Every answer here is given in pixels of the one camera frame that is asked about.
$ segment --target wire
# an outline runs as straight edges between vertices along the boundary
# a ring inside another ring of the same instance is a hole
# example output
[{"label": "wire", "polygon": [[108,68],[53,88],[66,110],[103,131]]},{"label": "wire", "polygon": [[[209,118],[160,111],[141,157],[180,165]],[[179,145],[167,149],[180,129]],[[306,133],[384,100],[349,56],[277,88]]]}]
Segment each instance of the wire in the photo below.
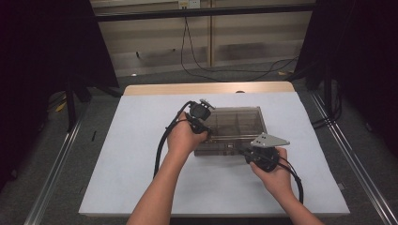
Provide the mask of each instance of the wire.
[{"label": "wire", "polygon": [[341,85],[337,85],[337,94],[334,102],[334,111],[333,114],[328,116],[327,118],[316,120],[312,122],[314,129],[318,129],[324,127],[325,125],[329,125],[331,123],[337,122],[337,120],[341,117],[343,113],[343,94]]},{"label": "wire", "polygon": [[287,159],[285,159],[284,157],[280,157],[280,159],[282,159],[282,160],[284,160],[285,162],[287,162],[287,165],[288,165],[288,166],[283,165],[283,164],[280,163],[279,161],[276,162],[276,161],[274,161],[274,160],[270,159],[269,157],[266,157],[266,156],[264,156],[264,155],[262,155],[262,154],[258,154],[258,153],[254,153],[254,154],[255,154],[257,157],[260,157],[261,160],[263,160],[263,161],[268,161],[268,162],[271,162],[271,163],[275,163],[275,164],[277,164],[278,166],[280,166],[280,167],[284,168],[285,170],[287,170],[288,172],[290,172],[290,173],[293,175],[293,177],[295,178],[296,184],[297,184],[297,186],[298,186],[298,200],[299,200],[301,203],[304,203],[304,189],[303,189],[302,184],[301,184],[301,179],[299,178],[299,176],[298,176],[298,174],[296,173],[296,170],[293,168],[292,164],[290,164],[290,162],[288,162]]},{"label": "wire", "polygon": [[164,146],[164,143],[166,142],[167,136],[169,136],[169,134],[172,132],[173,128],[182,121],[186,121],[184,120],[179,120],[177,121],[179,115],[184,111],[184,109],[190,105],[194,103],[193,101],[188,101],[187,103],[184,104],[184,106],[181,107],[181,109],[178,111],[178,113],[176,114],[176,117],[172,120],[172,122],[170,123],[169,127],[166,128],[166,130],[164,130],[163,136],[161,136],[161,141],[159,142],[158,145],[158,151],[156,152],[156,159],[155,159],[155,170],[153,172],[153,177],[156,176],[156,174],[158,173],[159,170],[159,166],[161,163],[161,149]]},{"label": "wire", "polygon": [[[187,20],[187,18],[185,18],[184,36],[183,36],[183,38],[182,38],[182,48],[181,48],[181,55],[180,55],[180,56],[181,56],[181,66],[184,68],[184,70],[185,70],[188,74],[190,74],[190,75],[192,75],[192,76],[201,77],[201,78],[205,78],[205,79],[210,79],[210,80],[215,81],[215,82],[227,83],[227,82],[230,82],[230,81],[221,81],[221,80],[218,80],[218,79],[210,78],[210,77],[208,77],[208,76],[193,74],[193,73],[189,72],[188,70],[186,70],[186,68],[184,67],[183,60],[182,60],[182,58],[183,58],[183,57],[182,57],[182,52],[183,52],[183,50],[184,50],[184,46],[185,46],[185,36],[186,36],[186,33],[187,33],[187,32],[188,32],[188,36],[189,36],[189,40],[190,40],[190,44],[191,44],[191,53],[192,53],[192,56],[193,56],[193,60],[194,60],[194,62],[195,62],[195,64],[196,64],[196,66],[198,66],[200,69],[202,69],[202,70],[204,70],[204,71],[206,71],[206,72],[252,72],[252,73],[263,73],[263,74],[261,74],[261,75],[258,76],[258,77],[255,77],[255,78],[253,78],[253,79],[249,79],[248,81],[244,81],[244,82],[252,82],[252,81],[258,80],[258,79],[260,79],[260,78],[262,78],[262,77],[268,75],[270,72],[275,72],[275,71],[278,71],[278,70],[280,70],[280,69],[282,69],[282,68],[287,67],[290,63],[292,63],[293,61],[295,61],[295,60],[297,60],[297,59],[299,58],[298,56],[296,56],[296,57],[294,57],[293,59],[283,59],[283,60],[276,61],[276,62],[274,62],[274,63],[271,65],[271,67],[270,67],[269,70],[208,69],[208,68],[204,68],[204,67],[200,66],[199,63],[198,63],[197,60],[196,60],[196,56],[195,56],[195,53],[194,53],[194,50],[193,50],[193,44],[192,44],[192,39],[191,39],[190,27],[189,27],[189,25],[188,25],[188,20]],[[286,60],[288,60],[288,62],[287,62],[285,65],[283,65],[282,67],[279,67],[279,68],[276,68],[276,69],[273,69],[273,70],[272,70],[272,68],[273,68],[277,63],[282,62],[282,61],[286,61]]]}]

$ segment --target white board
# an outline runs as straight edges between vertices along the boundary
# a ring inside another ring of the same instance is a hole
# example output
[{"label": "white board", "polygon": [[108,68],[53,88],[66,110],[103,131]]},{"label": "white board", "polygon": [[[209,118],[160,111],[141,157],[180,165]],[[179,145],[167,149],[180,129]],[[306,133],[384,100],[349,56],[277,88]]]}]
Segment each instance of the white board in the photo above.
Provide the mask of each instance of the white board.
[{"label": "white board", "polygon": [[[130,215],[152,180],[161,135],[189,100],[216,107],[261,107],[269,134],[285,146],[304,188],[304,204],[315,214],[349,213],[297,93],[124,96],[102,147],[79,213]],[[167,152],[163,147],[162,157]],[[296,182],[292,187],[298,196]],[[176,187],[174,217],[275,217],[283,209],[265,190],[244,157],[187,160]]]}]

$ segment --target black pole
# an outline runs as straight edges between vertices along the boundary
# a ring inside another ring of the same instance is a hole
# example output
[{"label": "black pole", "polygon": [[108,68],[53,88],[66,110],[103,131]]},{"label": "black pole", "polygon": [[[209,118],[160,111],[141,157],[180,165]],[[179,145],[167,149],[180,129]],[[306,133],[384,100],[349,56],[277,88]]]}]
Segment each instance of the black pole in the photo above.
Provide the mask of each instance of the black pole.
[{"label": "black pole", "polygon": [[331,72],[329,62],[326,62],[326,71],[324,78],[324,98],[325,98],[325,108],[328,113],[329,118],[333,118],[333,109],[331,106]]},{"label": "black pole", "polygon": [[241,15],[241,14],[260,14],[260,13],[278,13],[278,12],[299,12],[313,11],[316,3],[278,5],[264,7],[207,7],[147,12],[130,13],[104,13],[95,17],[97,22],[114,21],[133,21],[164,18],[183,18],[183,17],[203,17],[203,16],[223,16],[223,15]]},{"label": "black pole", "polygon": [[68,119],[69,119],[69,126],[68,132],[70,132],[73,126],[76,124],[76,110],[74,107],[74,96],[73,96],[73,89],[70,77],[67,77],[66,85],[66,94],[67,94],[67,106],[68,106]]}]

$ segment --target wall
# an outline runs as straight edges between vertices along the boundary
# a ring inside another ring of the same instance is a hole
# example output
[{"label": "wall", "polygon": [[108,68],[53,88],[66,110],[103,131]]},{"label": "wall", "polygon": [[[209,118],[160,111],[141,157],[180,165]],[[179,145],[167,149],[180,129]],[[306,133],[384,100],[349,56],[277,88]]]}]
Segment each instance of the wall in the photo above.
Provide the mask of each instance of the wall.
[{"label": "wall", "polygon": [[[312,3],[311,0],[202,0],[201,8]],[[178,1],[91,0],[95,13],[178,9]],[[311,12],[189,18],[195,58],[203,67],[259,63],[299,54]],[[182,18],[101,22],[116,76],[181,69]],[[184,65],[195,68],[188,34]]]}]

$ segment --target metal rail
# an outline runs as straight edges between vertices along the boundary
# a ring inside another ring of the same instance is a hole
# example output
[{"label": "metal rail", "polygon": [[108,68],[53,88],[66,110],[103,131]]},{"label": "metal rail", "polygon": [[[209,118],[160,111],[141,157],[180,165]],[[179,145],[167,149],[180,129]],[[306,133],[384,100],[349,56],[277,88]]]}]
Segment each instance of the metal rail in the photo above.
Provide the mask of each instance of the metal rail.
[{"label": "metal rail", "polygon": [[39,193],[38,197],[36,198],[35,203],[33,204],[33,207],[30,210],[24,225],[40,224],[44,212],[47,208],[47,205],[50,202],[51,197],[53,196],[56,182],[58,180],[59,175],[61,174],[62,168],[64,167],[65,161],[68,158],[69,151],[79,132],[80,125],[88,109],[88,104],[89,103],[85,103],[84,108],[75,126],[67,134],[67,137],[65,138],[64,143],[62,144],[61,150],[59,151],[59,154],[56,157],[55,163],[52,169],[50,170],[47,180],[44,183],[43,188],[41,189],[41,192]]},{"label": "metal rail", "polygon": [[360,159],[357,157],[357,154],[354,152],[345,135],[340,130],[336,122],[329,120],[328,113],[325,110],[325,103],[323,102],[322,98],[315,92],[312,92],[311,96],[319,112],[322,114],[322,117],[327,122],[330,132],[342,150],[345,159],[347,160],[354,174],[357,176],[360,184],[362,185],[384,224],[398,224],[398,220],[390,209],[388,202],[378,187],[375,185],[370,175],[366,172],[365,168],[360,162]]},{"label": "metal rail", "polygon": [[97,22],[114,22],[114,21],[149,20],[149,19],[165,19],[165,18],[181,18],[181,17],[300,12],[300,11],[313,11],[315,7],[316,7],[315,3],[264,6],[264,7],[230,7],[230,8],[207,7],[207,8],[193,8],[193,9],[184,9],[184,10],[177,9],[177,10],[130,12],[130,13],[103,13],[96,15],[95,19],[97,20]]}]

